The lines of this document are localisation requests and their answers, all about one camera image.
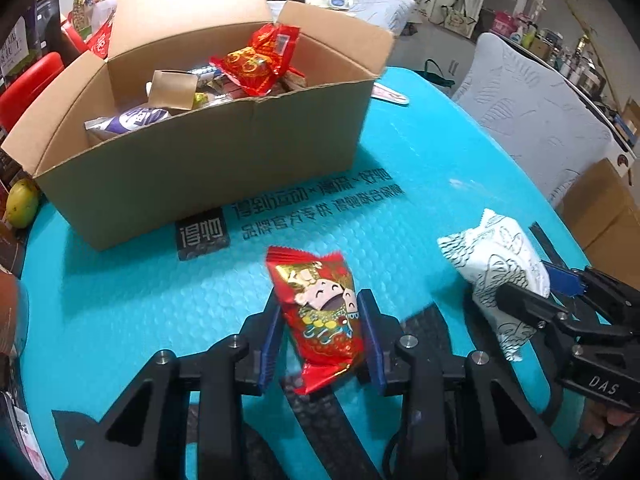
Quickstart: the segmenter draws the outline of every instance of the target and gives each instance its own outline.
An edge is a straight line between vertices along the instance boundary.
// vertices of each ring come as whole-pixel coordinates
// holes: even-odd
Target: bubble wrap surface
[[[290,224],[298,206],[250,218],[226,206],[230,246],[182,262],[172,224],[97,253],[52,205],[42,209],[23,273],[30,327],[21,364],[33,428],[56,478],[66,458],[51,410],[83,412],[99,420],[158,349],[177,355],[200,352],[237,332],[246,316],[262,310],[270,293],[263,263],[268,245],[319,254],[340,250],[356,288],[371,288],[381,311],[399,319],[435,301],[459,355],[473,350],[462,311],[465,283],[440,253],[438,237],[478,224],[482,211],[490,208],[522,226],[537,221],[569,266],[587,264],[526,175],[464,111],[408,70],[389,68],[381,82],[407,95],[410,104],[370,102],[347,175],[353,189],[325,196],[310,193],[303,205],[315,210],[313,220],[302,215],[300,222]],[[361,172],[376,168],[393,181],[368,184],[360,179]],[[359,192],[371,198],[372,190],[389,184],[404,193],[370,202],[361,197],[359,206],[338,202]],[[315,185],[309,183],[307,189]],[[324,217],[318,213],[323,203],[331,210],[324,210]],[[287,228],[275,227],[276,215],[286,217]],[[255,222],[270,218],[271,232],[248,236]],[[299,366],[292,345],[286,343],[281,355],[284,364],[276,378]],[[527,398],[541,411],[548,384],[529,344],[523,358],[514,368]],[[356,379],[341,384],[336,395],[380,468],[383,449],[398,429],[400,399],[377,397]],[[565,398],[554,428],[561,442],[575,431],[581,410],[579,397]],[[268,441],[292,480],[328,478],[277,380],[264,397],[245,397],[243,403],[246,421]],[[192,446],[188,476],[194,479]]]

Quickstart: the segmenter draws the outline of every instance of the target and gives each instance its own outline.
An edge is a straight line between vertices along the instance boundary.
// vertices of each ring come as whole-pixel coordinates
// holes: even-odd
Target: small cardboard box
[[[640,214],[607,159],[578,178],[557,211],[593,267],[640,288]]]
[[[529,52],[534,56],[538,56],[541,60],[546,60],[552,49],[551,43],[540,38],[533,38],[531,45],[529,45]]]
[[[626,102],[625,110],[622,112],[622,120],[631,130],[631,133],[638,134],[640,130],[640,106],[631,97]]]
[[[155,70],[189,70],[247,45],[266,0],[119,0],[106,61],[85,52],[2,147],[97,250],[212,206],[351,167],[389,31],[287,2],[292,66],[309,88],[192,110],[105,142],[84,122],[146,102]]]

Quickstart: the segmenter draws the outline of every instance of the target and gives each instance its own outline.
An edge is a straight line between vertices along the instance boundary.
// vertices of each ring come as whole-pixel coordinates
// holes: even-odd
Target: red packaging
[[[308,395],[362,361],[364,344],[353,278],[340,253],[315,256],[270,247],[266,263],[304,359],[302,385],[295,392]]]
[[[491,26],[493,32],[497,32],[501,36],[508,38],[512,32],[517,30],[517,27],[513,25],[513,16],[506,12],[496,12],[495,19]]]
[[[210,63],[251,96],[266,95],[283,75],[296,47],[300,29],[289,25],[267,25],[254,32],[250,44],[227,54],[212,57]]]
[[[115,11],[111,13],[111,15],[107,18],[107,21],[104,22],[98,31],[92,35],[91,38],[86,42],[86,46],[91,50],[96,56],[101,57],[102,59],[107,58],[107,52],[109,51],[109,41],[111,39],[111,26],[113,25],[113,15]]]

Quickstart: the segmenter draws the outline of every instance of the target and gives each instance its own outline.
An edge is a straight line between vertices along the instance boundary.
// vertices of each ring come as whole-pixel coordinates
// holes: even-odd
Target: open cardboard box
[[[266,0],[120,0],[108,60],[85,52],[2,144],[95,249],[260,192],[351,167],[392,35],[287,2],[292,66],[310,88],[194,110],[97,143],[84,122],[146,102],[155,70],[188,70],[247,45]]]

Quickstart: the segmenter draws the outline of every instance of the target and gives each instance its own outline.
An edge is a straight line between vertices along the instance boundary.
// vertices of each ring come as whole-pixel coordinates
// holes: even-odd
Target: cardboard box
[[[542,61],[546,60],[549,53],[553,49],[551,43],[540,38],[533,38],[533,41],[529,45],[529,52],[534,56],[538,56]]]
[[[640,288],[640,221],[633,197],[607,160],[571,186],[558,214],[591,265]]]
[[[310,88],[193,110],[106,142],[84,122],[146,102],[155,70],[189,70],[247,45],[266,0],[120,0],[108,60],[76,59],[2,147],[72,227],[103,250],[191,214],[351,167],[389,31],[287,2],[292,65]]]
[[[637,131],[640,128],[640,105],[631,97],[626,102],[625,110],[622,112],[622,120],[625,121],[631,133],[638,134]]]

